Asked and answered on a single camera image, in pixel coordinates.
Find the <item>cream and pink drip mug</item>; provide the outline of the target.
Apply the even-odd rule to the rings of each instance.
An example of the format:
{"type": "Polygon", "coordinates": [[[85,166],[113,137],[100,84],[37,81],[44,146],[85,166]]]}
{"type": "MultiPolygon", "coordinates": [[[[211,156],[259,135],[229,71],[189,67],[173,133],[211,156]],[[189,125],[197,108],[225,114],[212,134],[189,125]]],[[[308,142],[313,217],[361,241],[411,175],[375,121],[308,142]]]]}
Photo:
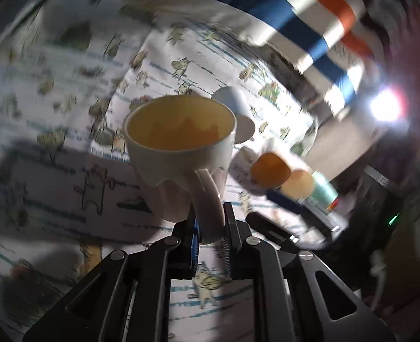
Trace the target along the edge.
{"type": "Polygon", "coordinates": [[[131,111],[123,133],[148,208],[177,223],[194,211],[203,244],[222,238],[222,195],[237,120],[224,104],[199,96],[165,96],[131,111]]]}

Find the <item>beige cup orange inside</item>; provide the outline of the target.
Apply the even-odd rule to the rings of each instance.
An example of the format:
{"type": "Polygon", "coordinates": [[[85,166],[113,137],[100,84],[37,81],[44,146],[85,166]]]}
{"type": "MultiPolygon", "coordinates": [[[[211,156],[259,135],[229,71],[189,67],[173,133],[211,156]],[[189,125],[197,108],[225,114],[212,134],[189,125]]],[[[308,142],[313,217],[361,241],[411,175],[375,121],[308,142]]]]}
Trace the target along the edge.
{"type": "Polygon", "coordinates": [[[280,187],[292,173],[277,146],[274,138],[268,139],[249,169],[251,179],[264,189],[280,187]]]}

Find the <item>cream cup with pink print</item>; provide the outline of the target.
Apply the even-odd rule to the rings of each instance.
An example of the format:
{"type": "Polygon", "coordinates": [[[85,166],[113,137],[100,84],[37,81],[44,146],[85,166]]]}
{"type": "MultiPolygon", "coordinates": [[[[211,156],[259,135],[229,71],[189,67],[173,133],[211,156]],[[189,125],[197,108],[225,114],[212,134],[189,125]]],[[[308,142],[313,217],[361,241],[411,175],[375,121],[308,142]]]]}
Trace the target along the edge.
{"type": "Polygon", "coordinates": [[[312,174],[303,169],[294,169],[289,179],[281,185],[282,194],[292,200],[306,199],[314,191],[315,183],[312,174]]]}

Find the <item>white mug lying down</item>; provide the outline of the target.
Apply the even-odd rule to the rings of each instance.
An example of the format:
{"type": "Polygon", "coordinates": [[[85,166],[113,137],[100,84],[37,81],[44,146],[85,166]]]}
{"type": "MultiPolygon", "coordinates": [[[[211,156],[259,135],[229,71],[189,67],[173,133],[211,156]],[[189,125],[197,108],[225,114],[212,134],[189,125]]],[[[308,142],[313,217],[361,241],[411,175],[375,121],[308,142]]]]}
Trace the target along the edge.
{"type": "Polygon", "coordinates": [[[244,95],[245,93],[237,87],[222,87],[212,95],[213,100],[227,106],[236,116],[235,144],[246,142],[254,135],[256,130],[256,125],[253,122],[251,111],[244,95]]]}

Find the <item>mint green mug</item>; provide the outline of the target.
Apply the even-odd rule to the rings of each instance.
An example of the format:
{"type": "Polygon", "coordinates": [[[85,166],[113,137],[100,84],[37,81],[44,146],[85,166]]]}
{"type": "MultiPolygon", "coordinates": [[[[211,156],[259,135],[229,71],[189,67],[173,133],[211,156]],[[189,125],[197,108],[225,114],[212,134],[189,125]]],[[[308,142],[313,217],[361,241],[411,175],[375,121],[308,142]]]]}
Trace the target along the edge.
{"type": "Polygon", "coordinates": [[[322,205],[330,206],[338,197],[337,190],[321,172],[314,171],[311,176],[314,179],[314,190],[311,197],[322,205]]]}

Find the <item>striped Paris blanket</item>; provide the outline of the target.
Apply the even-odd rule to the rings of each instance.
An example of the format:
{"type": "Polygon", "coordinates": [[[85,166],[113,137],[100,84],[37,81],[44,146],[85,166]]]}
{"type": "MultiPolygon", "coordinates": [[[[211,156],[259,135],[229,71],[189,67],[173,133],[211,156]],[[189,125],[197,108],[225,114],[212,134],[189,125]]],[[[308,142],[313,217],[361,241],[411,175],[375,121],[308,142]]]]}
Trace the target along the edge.
{"type": "Polygon", "coordinates": [[[340,113],[373,63],[386,59],[389,36],[369,15],[370,0],[136,0],[224,29],[251,46],[271,47],[340,113]]]}

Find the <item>cat pattern bed sheet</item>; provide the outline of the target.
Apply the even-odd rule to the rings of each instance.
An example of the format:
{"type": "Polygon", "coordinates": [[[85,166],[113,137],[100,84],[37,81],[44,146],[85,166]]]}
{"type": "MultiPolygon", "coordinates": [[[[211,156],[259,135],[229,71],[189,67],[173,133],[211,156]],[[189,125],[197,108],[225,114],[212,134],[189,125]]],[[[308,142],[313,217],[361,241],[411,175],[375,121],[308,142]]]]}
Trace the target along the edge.
{"type": "Polygon", "coordinates": [[[233,86],[249,147],[303,139],[307,113],[264,51],[133,0],[31,0],[0,36],[0,327],[20,341],[113,249],[171,234],[141,198],[123,137],[157,97],[233,86]]]}

